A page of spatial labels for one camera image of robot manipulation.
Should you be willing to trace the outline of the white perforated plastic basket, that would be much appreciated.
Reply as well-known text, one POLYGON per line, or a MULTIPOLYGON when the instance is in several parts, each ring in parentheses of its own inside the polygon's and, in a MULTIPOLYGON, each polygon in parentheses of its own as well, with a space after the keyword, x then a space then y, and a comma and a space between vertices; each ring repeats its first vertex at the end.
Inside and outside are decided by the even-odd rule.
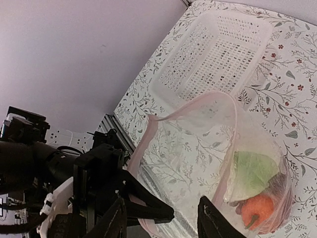
POLYGON ((181 37, 149 91, 168 113, 209 91, 236 95, 250 81, 271 33, 272 25, 255 16, 208 11, 181 37))

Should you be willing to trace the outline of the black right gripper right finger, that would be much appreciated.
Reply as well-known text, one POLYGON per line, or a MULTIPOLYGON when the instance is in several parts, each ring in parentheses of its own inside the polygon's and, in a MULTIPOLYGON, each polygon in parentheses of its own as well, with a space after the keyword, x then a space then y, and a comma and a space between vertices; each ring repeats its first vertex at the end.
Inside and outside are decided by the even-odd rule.
POLYGON ((206 196, 200 198, 198 205, 197 228, 199 238, 245 238, 206 196))

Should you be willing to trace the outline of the clear zip top bag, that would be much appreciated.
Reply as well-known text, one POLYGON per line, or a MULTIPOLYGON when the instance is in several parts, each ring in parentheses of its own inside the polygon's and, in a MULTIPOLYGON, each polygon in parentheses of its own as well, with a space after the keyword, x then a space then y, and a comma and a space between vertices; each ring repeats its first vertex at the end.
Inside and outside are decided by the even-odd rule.
MULTIPOLYGON (((128 171, 141 182, 141 160, 167 191, 171 207, 197 231, 197 206, 206 196, 242 235, 253 238, 259 229, 245 229, 235 208, 224 201, 235 151, 248 151, 274 159, 287 175, 283 153, 271 135, 237 105, 232 96, 210 92, 191 100, 170 115, 148 115, 145 133, 128 164, 128 171)), ((154 238, 163 238, 157 224, 142 220, 142 228, 154 238)))

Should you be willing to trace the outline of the orange toy pumpkin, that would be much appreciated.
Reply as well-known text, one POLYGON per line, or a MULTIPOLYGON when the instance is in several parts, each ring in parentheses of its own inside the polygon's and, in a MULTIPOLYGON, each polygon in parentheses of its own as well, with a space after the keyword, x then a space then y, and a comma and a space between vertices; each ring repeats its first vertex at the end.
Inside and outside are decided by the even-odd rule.
POLYGON ((273 200, 264 194, 247 199, 241 208, 245 229, 254 230, 274 212, 273 200))

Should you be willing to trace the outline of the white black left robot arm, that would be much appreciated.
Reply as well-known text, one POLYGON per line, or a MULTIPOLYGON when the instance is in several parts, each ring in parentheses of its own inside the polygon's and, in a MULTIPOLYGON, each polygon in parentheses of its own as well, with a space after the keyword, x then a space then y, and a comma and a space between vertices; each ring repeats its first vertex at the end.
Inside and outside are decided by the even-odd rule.
POLYGON ((39 229, 43 238, 124 238, 142 220, 168 223, 174 210, 150 194, 123 168, 125 151, 110 143, 80 156, 41 142, 1 142, 1 194, 49 186, 39 216, 25 224, 2 225, 2 234, 39 229))

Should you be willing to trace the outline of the white toy cauliflower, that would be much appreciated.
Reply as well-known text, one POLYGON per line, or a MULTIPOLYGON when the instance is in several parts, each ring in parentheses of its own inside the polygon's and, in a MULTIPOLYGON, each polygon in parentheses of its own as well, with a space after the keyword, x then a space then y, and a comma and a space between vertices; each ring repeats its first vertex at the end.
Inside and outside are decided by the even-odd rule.
POLYGON ((260 194, 278 172, 277 162, 267 155, 235 151, 224 201, 242 201, 260 194))

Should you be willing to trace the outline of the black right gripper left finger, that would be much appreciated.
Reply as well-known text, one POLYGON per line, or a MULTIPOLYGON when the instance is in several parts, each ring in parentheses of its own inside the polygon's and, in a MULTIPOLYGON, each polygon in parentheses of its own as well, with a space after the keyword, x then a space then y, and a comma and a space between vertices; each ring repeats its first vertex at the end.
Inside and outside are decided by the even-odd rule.
POLYGON ((127 211, 123 198, 118 198, 89 231, 86 238, 126 238, 127 211))

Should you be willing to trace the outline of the dark red grape bunch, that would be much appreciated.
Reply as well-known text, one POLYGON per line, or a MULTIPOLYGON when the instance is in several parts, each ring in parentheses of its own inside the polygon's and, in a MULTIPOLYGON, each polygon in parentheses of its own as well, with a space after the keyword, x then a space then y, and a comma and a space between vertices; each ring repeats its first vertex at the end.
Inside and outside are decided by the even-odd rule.
MULTIPOLYGON (((260 193, 269 196, 274 204, 273 214, 256 228, 259 229, 260 234, 268 234, 277 230, 289 218, 292 206, 292 188, 286 187, 287 181, 287 175, 278 172, 269 180, 268 187, 260 193)), ((235 208, 236 214, 241 216, 241 208, 246 201, 235 201, 228 204, 235 208)))

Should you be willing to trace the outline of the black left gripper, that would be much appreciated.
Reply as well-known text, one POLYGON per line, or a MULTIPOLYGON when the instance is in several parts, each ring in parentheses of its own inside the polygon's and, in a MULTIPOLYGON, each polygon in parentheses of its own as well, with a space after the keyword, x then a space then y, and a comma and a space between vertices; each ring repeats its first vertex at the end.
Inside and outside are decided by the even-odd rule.
POLYGON ((75 160, 74 201, 85 212, 87 233, 118 198, 123 198, 129 223, 139 219, 155 223, 173 220, 174 209, 123 170, 123 162, 124 152, 108 144, 101 144, 75 160))

